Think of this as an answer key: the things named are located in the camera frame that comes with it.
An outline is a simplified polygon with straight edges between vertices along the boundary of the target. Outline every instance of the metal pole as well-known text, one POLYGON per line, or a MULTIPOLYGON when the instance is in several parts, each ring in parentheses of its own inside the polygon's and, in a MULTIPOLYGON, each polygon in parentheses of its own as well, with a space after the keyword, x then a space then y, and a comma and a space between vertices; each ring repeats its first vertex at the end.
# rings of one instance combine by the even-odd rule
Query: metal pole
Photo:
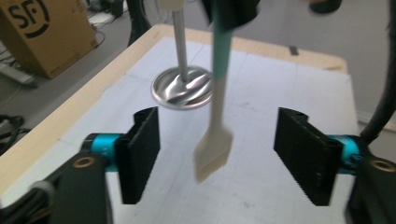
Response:
POLYGON ((186 35, 184 33, 183 8, 178 11, 173 11, 172 16, 175 27, 177 60, 178 60, 178 67, 180 69, 180 76, 181 76, 181 80, 184 83, 187 83, 189 82, 189 77, 187 76, 187 51, 186 51, 186 35))

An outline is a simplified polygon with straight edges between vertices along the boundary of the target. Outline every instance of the table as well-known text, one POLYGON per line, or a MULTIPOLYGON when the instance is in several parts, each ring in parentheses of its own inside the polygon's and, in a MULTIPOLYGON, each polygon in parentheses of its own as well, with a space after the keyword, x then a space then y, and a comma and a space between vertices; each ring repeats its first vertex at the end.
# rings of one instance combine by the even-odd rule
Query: table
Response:
MULTIPOLYGON (((74 123, 100 98, 102 91, 120 79, 139 59, 164 36, 173 36, 172 26, 156 25, 125 50, 97 76, 64 102, 50 116, 28 133, 11 150, 0 157, 0 194, 3 194, 32 164, 37 161, 74 123)), ((186 39, 210 44, 211 34, 186 30, 186 39)), ((322 68, 347 72, 343 59, 299 49, 291 55, 288 47, 235 38, 233 49, 322 68)))

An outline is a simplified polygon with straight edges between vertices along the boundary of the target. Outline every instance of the silver base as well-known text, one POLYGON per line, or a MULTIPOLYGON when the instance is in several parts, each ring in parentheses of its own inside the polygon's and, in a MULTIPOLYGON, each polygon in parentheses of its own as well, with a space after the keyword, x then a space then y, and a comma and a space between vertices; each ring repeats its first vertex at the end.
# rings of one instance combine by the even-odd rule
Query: silver base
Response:
POLYGON ((187 67, 188 82, 174 67, 159 74, 151 86, 155 100, 167 108, 186 110, 205 105, 212 96, 212 74, 197 66, 187 67))

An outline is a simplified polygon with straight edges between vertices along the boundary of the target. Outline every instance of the metal stand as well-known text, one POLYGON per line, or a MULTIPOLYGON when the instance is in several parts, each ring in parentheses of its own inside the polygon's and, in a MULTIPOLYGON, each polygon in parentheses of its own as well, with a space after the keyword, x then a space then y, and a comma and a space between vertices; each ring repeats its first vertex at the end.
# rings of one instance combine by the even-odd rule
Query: metal stand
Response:
POLYGON ((183 9, 173 11, 178 67, 159 74, 151 92, 161 105, 171 109, 194 109, 205 105, 212 95, 212 75, 204 68, 187 66, 183 9))

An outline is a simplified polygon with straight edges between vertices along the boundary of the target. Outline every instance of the black tape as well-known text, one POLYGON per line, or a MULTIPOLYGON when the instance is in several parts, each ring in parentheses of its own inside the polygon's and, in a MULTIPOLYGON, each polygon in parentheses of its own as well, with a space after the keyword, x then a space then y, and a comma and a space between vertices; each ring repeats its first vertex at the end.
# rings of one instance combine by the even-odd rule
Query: black tape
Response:
POLYGON ((299 55, 297 47, 289 46, 289 50, 290 50, 290 54, 291 55, 293 55, 293 56, 298 56, 299 55))

